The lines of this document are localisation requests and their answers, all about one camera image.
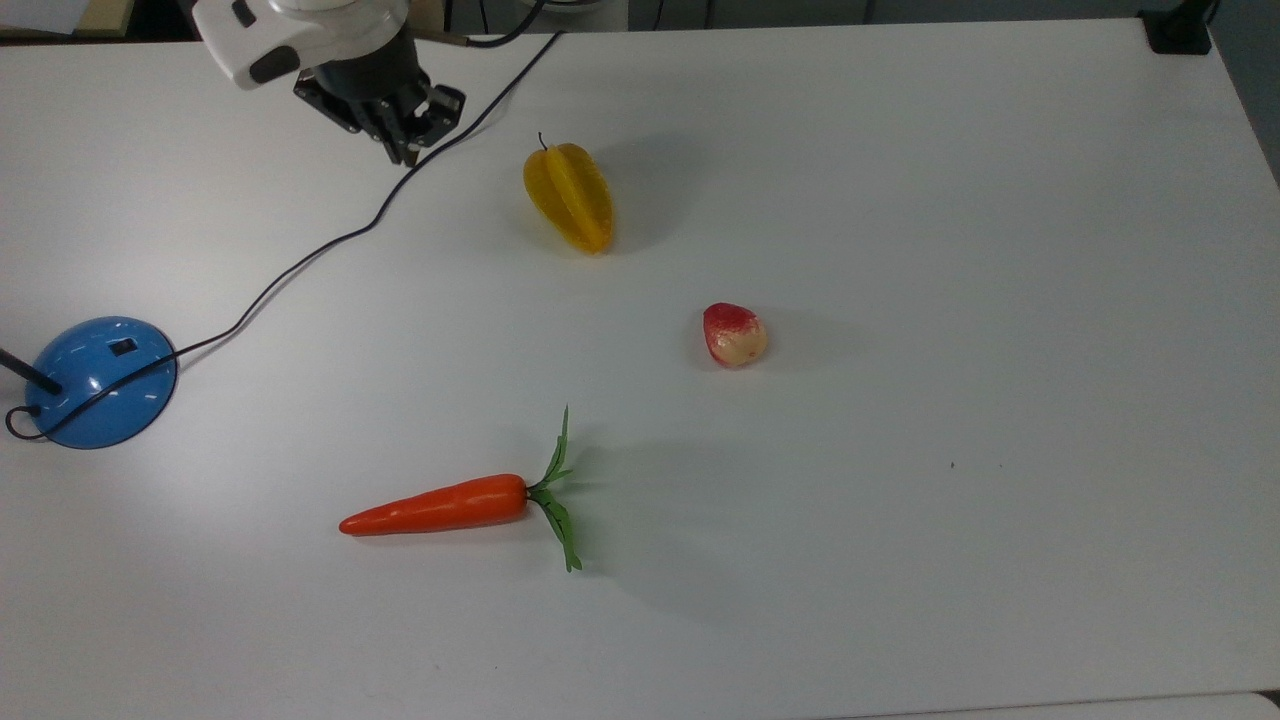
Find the black cable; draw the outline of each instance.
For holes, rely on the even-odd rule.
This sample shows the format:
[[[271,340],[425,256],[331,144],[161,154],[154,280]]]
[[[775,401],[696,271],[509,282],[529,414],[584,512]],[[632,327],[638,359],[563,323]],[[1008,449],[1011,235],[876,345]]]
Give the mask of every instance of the black cable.
[[[529,14],[525,15],[525,19],[520,20],[520,24],[516,26],[516,29],[508,32],[502,37],[497,37],[494,40],[471,40],[468,37],[467,47],[500,47],[511,42],[512,40],[516,40],[517,37],[524,35],[526,29],[529,29],[529,26],[534,24],[534,20],[538,18],[538,14],[543,12],[544,5],[547,5],[547,0],[538,0],[536,3],[534,3],[534,6],[529,10]]]
[[[559,40],[559,36],[562,36],[562,35],[564,35],[564,33],[563,32],[557,32],[557,33],[552,35],[550,40],[548,40],[547,44],[543,45],[543,49],[539,50],[538,54],[534,55],[534,58],[531,60],[529,60],[529,63],[525,65],[525,68],[522,70],[520,70],[520,73],[515,78],[512,78],[512,81],[509,83],[507,83],[507,87],[502,88],[502,92],[499,92],[498,96],[494,97],[492,102],[489,102],[489,105],[476,117],[475,122],[472,122],[470,126],[467,126],[467,128],[463,129],[462,132],[460,132],[458,135],[453,136],[448,142],[445,142],[444,145],[440,145],[439,147],[436,147],[435,150],[433,150],[428,156],[422,158],[422,160],[419,161],[416,165],[413,165],[412,168],[410,168],[408,172],[404,173],[403,177],[401,177],[399,182],[397,182],[396,186],[392,187],[392,191],[389,193],[387,193],[387,199],[383,200],[381,206],[378,208],[378,213],[374,214],[374,219],[369,220],[369,223],[366,223],[360,229],[352,231],[352,232],[349,232],[347,234],[338,236],[338,237],[330,240],[329,242],[321,245],[320,247],[316,247],[315,250],[312,250],[311,252],[308,252],[305,258],[302,258],[301,260],[298,260],[293,265],[289,265],[289,269],[284,270],[279,275],[275,275],[275,279],[273,279],[266,286],[266,288],[264,288],[262,292],[260,292],[257,295],[257,297],[253,299],[253,302],[251,302],[250,306],[248,306],[248,309],[244,310],[244,313],[239,316],[238,320],[236,320],[236,324],[233,324],[232,327],[227,328],[225,331],[223,331],[223,332],[220,332],[220,333],[218,333],[218,334],[215,334],[212,337],[207,337],[207,338],[205,338],[205,340],[202,340],[202,341],[200,341],[200,342],[197,342],[195,345],[188,345],[187,347],[183,347],[182,350],[175,350],[174,352],[170,352],[169,355],[165,355],[164,357],[154,360],[154,361],[143,365],[142,368],[138,368],[137,370],[129,373],[128,375],[124,375],[123,378],[115,380],[114,383],[106,386],[105,388],[97,391],[95,395],[90,396],[90,398],[86,400],[84,402],[77,405],[76,409],[73,409],[70,413],[68,413],[61,420],[59,420],[58,423],[55,423],[54,427],[49,428],[47,430],[45,430],[42,433],[28,436],[28,434],[23,434],[20,432],[18,432],[13,427],[13,415],[15,413],[23,413],[24,411],[24,413],[27,413],[28,415],[32,415],[32,416],[36,416],[36,415],[40,414],[40,409],[35,407],[35,406],[31,406],[31,405],[19,406],[19,407],[14,407],[14,409],[9,410],[9,413],[5,414],[5,419],[4,419],[5,428],[9,430],[10,434],[13,434],[14,437],[22,438],[22,439],[40,439],[40,438],[45,438],[45,437],[52,436],[58,430],[65,428],[68,423],[70,423],[76,418],[79,418],[84,411],[87,411],[90,407],[92,407],[93,405],[96,405],[100,400],[102,400],[104,397],[110,396],[113,392],[120,389],[125,384],[132,383],[133,380],[141,378],[142,375],[146,375],[147,373],[155,370],[156,368],[160,368],[161,365],[165,365],[166,363],[175,361],[178,357],[182,357],[183,355],[187,355],[188,352],[192,352],[195,350],[200,350],[201,347],[206,347],[206,346],[214,345],[215,342],[220,342],[220,341],[229,340],[229,338],[234,337],[237,333],[239,333],[241,331],[244,329],[244,327],[248,324],[248,322],[253,318],[255,313],[257,313],[262,307],[264,301],[271,295],[271,291],[274,291],[276,287],[279,287],[279,284],[282,282],[292,278],[300,269],[305,268],[308,263],[311,263],[312,260],[320,258],[325,252],[333,250],[334,247],[342,245],[343,242],[347,242],[348,240],[360,237],[360,236],[367,233],[369,231],[374,229],[375,227],[378,227],[378,224],[381,223],[383,218],[387,215],[387,210],[390,208],[392,201],[396,200],[396,196],[399,195],[399,191],[408,183],[408,181],[412,179],[413,176],[416,176],[419,170],[421,170],[424,167],[426,167],[428,163],[430,163],[431,160],[434,160],[436,156],[439,156],[445,150],[449,150],[454,145],[462,142],[463,140],[467,138],[467,136],[470,136],[472,132],[475,132],[476,128],[480,127],[480,123],[483,123],[485,120],[485,118],[488,118],[489,114],[493,113],[493,110],[498,106],[498,104],[502,102],[502,100],[504,97],[507,97],[507,95],[509,95],[511,91],[515,90],[517,85],[520,85],[520,81],[525,79],[525,76],[529,74],[529,70],[534,69],[534,65],[536,65],[538,61],[543,59],[543,55],[545,55],[547,51],[552,49],[552,45],[554,45],[556,41]]]

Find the blue round base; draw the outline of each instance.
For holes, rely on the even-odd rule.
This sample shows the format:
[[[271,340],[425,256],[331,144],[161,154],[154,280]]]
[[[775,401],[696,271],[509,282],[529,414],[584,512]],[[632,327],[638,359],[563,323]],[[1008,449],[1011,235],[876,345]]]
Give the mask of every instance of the blue round base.
[[[97,318],[58,336],[33,366],[63,386],[49,395],[27,384],[27,405],[40,407],[32,420],[42,433],[102,388],[173,352],[173,343],[154,325],[132,318]],[[65,447],[91,450],[124,442],[141,433],[164,410],[178,383],[174,360],[127,383],[49,434]]]

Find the fake fruit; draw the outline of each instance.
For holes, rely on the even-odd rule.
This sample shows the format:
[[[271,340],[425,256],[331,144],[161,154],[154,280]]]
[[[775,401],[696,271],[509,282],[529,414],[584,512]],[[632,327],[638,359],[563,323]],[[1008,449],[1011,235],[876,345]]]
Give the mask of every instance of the fake fruit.
[[[717,302],[703,310],[703,337],[712,357],[726,368],[754,361],[769,345],[760,318],[731,302]]]
[[[613,242],[613,199],[586,150],[543,145],[525,161],[525,191],[573,247],[598,255]]]

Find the carrot leaves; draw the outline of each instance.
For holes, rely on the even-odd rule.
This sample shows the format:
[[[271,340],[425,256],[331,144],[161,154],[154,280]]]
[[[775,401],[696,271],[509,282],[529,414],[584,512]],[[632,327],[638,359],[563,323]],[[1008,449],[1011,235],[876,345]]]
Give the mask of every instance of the carrot leaves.
[[[572,469],[563,468],[564,454],[568,450],[568,407],[564,407],[564,419],[561,421],[561,434],[556,438],[556,452],[552,454],[552,461],[547,466],[547,473],[543,474],[543,479],[538,480],[534,486],[529,488],[529,500],[538,503],[547,514],[547,520],[552,524],[552,530],[556,532],[556,538],[561,541],[564,547],[564,570],[572,573],[573,569],[582,569],[582,561],[579,560],[577,553],[573,551],[573,524],[568,519],[568,510],[556,500],[552,495],[549,486],[556,480],[572,473]]]

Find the plastic vegetable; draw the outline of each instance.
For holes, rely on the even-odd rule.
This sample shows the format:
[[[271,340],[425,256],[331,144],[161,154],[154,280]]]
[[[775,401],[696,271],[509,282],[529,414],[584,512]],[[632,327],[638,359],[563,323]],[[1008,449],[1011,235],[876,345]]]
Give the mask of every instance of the plastic vegetable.
[[[769,345],[760,318],[730,302],[717,302],[703,310],[703,337],[712,357],[726,368],[754,361]]]
[[[543,479],[532,486],[526,487],[524,478],[509,473],[476,478],[365,510],[339,523],[338,530],[348,536],[387,536],[497,525],[524,518],[526,503],[534,502],[547,514],[556,537],[564,546],[564,569],[581,570],[582,561],[573,552],[573,525],[568,511],[548,489],[572,473],[563,468],[567,448],[568,407],[564,409],[550,465]]]

